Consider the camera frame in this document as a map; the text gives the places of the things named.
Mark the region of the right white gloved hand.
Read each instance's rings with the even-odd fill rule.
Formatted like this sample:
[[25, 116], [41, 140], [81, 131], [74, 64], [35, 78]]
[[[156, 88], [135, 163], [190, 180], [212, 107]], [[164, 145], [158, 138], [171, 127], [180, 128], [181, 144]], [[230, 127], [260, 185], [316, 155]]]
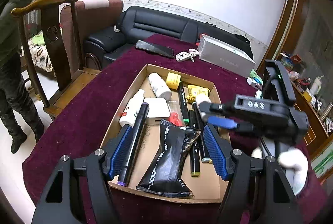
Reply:
[[298, 195], [307, 181], [308, 176], [308, 160], [303, 152], [295, 147], [290, 147], [287, 151], [281, 152], [277, 155], [277, 150], [274, 149], [274, 155], [277, 156], [279, 165], [286, 169], [293, 171], [293, 179], [288, 180], [294, 195]]

